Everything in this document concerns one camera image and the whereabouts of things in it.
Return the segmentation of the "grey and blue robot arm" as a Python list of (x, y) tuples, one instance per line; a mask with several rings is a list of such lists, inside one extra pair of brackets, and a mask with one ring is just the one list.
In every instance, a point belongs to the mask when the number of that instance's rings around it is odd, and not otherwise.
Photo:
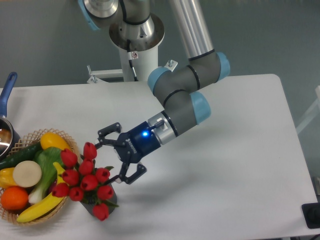
[(211, 108), (200, 89), (230, 73), (227, 57), (214, 49), (197, 0), (172, 0), (174, 13), (188, 58), (188, 65), (177, 69), (169, 60), (158, 65), (158, 47), (164, 39), (161, 19), (150, 10), (148, 0), (80, 0), (78, 5), (93, 30), (108, 28), (118, 48), (121, 69), (90, 71), (89, 78), (115, 78), (126, 82), (147, 82), (163, 110), (127, 132), (119, 123), (98, 133), (96, 147), (112, 146), (122, 162), (111, 181), (131, 184), (146, 172), (141, 159), (199, 125), (211, 115)]

